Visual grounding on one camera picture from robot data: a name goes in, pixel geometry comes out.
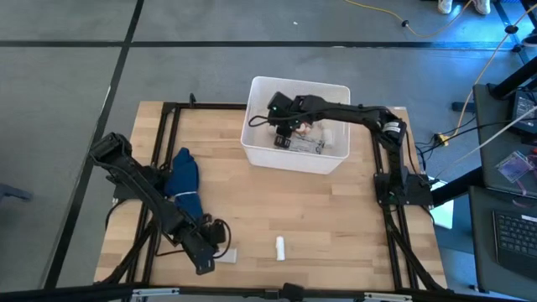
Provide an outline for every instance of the keyboard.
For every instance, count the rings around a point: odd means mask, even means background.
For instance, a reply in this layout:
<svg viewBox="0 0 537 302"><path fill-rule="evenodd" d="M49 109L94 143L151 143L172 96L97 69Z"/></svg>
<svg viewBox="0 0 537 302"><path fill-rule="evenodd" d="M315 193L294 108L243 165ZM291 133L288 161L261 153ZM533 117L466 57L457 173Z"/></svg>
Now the keyboard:
<svg viewBox="0 0 537 302"><path fill-rule="evenodd" d="M493 211L496 261L537 280L537 217Z"/></svg>

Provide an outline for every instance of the blue cloth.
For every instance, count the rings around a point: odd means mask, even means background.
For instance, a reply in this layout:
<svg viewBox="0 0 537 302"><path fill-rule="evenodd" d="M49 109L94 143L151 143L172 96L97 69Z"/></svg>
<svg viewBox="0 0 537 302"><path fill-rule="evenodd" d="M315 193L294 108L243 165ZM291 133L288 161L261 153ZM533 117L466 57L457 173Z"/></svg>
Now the blue cloth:
<svg viewBox="0 0 537 302"><path fill-rule="evenodd" d="M187 148L181 148L179 150L172 165L173 172L164 186L164 193L168 196L175 196L179 193L195 192L176 196L174 203L175 206L186 211L194 219L198 220L203 216L200 196L197 193L200 187L198 165Z"/></svg>

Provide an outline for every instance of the concrete floor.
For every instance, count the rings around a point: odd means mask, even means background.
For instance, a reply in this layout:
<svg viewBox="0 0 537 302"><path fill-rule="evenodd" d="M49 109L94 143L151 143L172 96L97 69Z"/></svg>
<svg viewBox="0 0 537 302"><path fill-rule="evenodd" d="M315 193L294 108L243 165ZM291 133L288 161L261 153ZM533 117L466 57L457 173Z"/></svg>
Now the concrete floor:
<svg viewBox="0 0 537 302"><path fill-rule="evenodd" d="M0 41L123 40L135 4L4 0ZM421 33L439 28L461 8L445 16L435 2L387 0L382 5ZM519 3L502 5L512 22L523 12ZM531 30L527 18L520 28L521 33ZM425 41L498 42L503 35L494 7L481 16L471 6L451 28ZM420 41L391 16L342 0L147 1L134 40ZM0 205L0 291L41 285L119 50L0 48L0 183L35 194L30 204L5 199ZM276 76L348 86L353 104L405 106L414 137L426 142L432 133L456 126L458 114L450 104L464 101L491 54L472 49L132 48L106 133L128 136L140 101L185 101L194 92L199 102L245 102L254 76ZM518 55L500 51L482 83L501 81L521 65ZM475 133L458 138L450 148L435 151L427 172L435 175L476 146ZM443 178L452 180L478 165L476 155ZM91 176L60 286L93 280L113 190L104 175L96 169ZM442 257L448 284L465 292L460 284L471 280L457 274L464 262L450 251Z"/></svg>

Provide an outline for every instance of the wooden table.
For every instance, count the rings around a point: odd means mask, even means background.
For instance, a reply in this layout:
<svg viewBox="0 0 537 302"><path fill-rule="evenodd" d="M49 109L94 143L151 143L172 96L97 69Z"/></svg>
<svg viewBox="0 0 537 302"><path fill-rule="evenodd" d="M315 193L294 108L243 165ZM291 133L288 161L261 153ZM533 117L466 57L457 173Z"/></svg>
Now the wooden table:
<svg viewBox="0 0 537 302"><path fill-rule="evenodd" d="M162 106L163 102L139 105L130 141L140 164L151 159ZM409 122L405 108L392 110ZM151 284L266 289L288 282L307 289L394 289L383 215L375 201L369 131L351 125L349 157L329 175L306 174L250 165L240 143L243 119L243 110L183 109L174 151L187 147L196 158L203 209L230 225L237 263L217 263L215 272L197 276L186 255L159 257ZM418 164L414 147L411 155ZM129 200L113 213L95 280L108 276L133 244L140 205L139 200ZM418 206L405 210L416 256L436 282L446 286L430 217ZM283 262L276 261L277 236L285 238ZM162 240L159 251L171 250ZM141 279L144 259L145 252L136 280ZM399 263L408 286L401 252Z"/></svg>

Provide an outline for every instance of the white container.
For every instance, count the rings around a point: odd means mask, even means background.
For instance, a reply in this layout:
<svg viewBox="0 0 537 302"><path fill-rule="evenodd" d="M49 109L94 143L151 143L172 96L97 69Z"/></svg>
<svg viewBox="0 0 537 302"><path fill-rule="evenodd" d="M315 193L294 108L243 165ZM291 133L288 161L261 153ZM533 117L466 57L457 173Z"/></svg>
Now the white container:
<svg viewBox="0 0 537 302"><path fill-rule="evenodd" d="M274 147L274 135L269 133L267 126L252 128L248 126L248 121L253 116L261 115L266 117L269 114L267 105L277 91L282 92L291 99L295 99L296 96L315 95L324 98L327 102L341 104L351 103L351 92L345 86L265 76L257 76L252 81L241 135L241 144L246 151L250 164L299 172L329 174L349 155L349 124L346 122L323 121L323 126L329 128L332 132L334 145L331 148L324 148L322 154L276 149Z"/></svg>

